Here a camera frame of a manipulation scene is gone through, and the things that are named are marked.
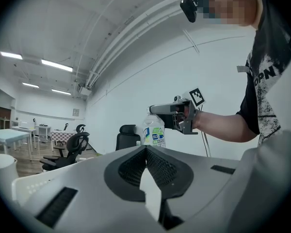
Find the white container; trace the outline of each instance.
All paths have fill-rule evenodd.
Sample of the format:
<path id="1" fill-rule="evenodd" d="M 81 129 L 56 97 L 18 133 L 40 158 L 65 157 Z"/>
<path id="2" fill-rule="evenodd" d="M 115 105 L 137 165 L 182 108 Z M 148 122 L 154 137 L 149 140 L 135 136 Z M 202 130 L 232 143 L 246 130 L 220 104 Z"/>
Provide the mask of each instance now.
<path id="1" fill-rule="evenodd" d="M 165 123 L 157 115 L 149 113 L 143 122 L 143 145 L 166 147 Z"/>
<path id="2" fill-rule="evenodd" d="M 8 154 L 0 154 L 0 195 L 12 199 L 12 181 L 18 178 L 17 160 Z"/>

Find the checkered tablecloth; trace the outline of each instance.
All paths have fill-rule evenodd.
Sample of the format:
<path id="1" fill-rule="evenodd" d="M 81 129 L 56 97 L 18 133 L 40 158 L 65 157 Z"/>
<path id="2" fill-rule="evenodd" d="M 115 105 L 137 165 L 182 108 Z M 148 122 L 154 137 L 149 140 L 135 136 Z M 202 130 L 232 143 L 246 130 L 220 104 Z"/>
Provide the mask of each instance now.
<path id="1" fill-rule="evenodd" d="M 68 139 L 75 135 L 76 133 L 66 133 L 66 132 L 57 132 L 57 131 L 52 131 L 50 133 L 50 137 L 52 139 L 53 142 L 57 141 L 57 142 L 67 142 Z"/>

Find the bottle label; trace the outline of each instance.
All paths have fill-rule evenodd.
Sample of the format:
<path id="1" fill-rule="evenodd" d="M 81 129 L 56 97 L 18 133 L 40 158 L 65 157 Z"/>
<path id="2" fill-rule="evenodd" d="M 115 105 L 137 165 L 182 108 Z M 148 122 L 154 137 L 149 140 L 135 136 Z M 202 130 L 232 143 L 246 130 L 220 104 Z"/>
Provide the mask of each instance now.
<path id="1" fill-rule="evenodd" d="M 143 141 L 144 145 L 152 145 L 159 147 L 166 147 L 165 138 L 164 138 L 164 127 L 148 127 L 144 129 Z"/>

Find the hand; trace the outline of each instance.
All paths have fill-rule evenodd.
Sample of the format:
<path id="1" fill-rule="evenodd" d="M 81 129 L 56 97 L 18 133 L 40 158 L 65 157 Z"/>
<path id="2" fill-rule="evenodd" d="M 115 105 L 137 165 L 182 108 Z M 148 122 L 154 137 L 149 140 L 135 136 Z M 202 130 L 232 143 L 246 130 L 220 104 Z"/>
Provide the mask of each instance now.
<path id="1" fill-rule="evenodd" d="M 176 111 L 177 111 L 177 112 L 180 112 L 181 109 L 180 109 L 179 107 L 176 107 Z M 188 106 L 184 106 L 184 111 L 183 111 L 183 113 L 179 113 L 178 116 L 177 116 L 177 118 L 178 118 L 178 123 L 179 123 L 179 122 L 182 122 L 182 121 L 185 120 L 185 119 L 187 119 L 188 116 L 189 116 L 189 112 L 190 112 L 189 107 L 188 107 Z M 193 129 L 197 129 L 197 128 L 198 128 L 198 116 L 197 116 L 197 115 L 199 115 L 199 114 L 200 114 L 200 111 L 197 110 L 196 115 L 195 115 L 195 117 L 194 117 L 194 119 L 193 119 Z"/>

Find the water bottle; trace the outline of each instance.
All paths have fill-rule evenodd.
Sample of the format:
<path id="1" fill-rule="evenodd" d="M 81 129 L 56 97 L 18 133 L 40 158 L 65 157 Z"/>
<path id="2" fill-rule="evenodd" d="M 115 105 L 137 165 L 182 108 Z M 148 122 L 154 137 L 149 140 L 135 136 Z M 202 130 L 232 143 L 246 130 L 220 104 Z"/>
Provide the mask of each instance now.
<path id="1" fill-rule="evenodd" d="M 166 147 L 165 123 L 157 115 L 148 113 L 143 122 L 143 145 Z"/>

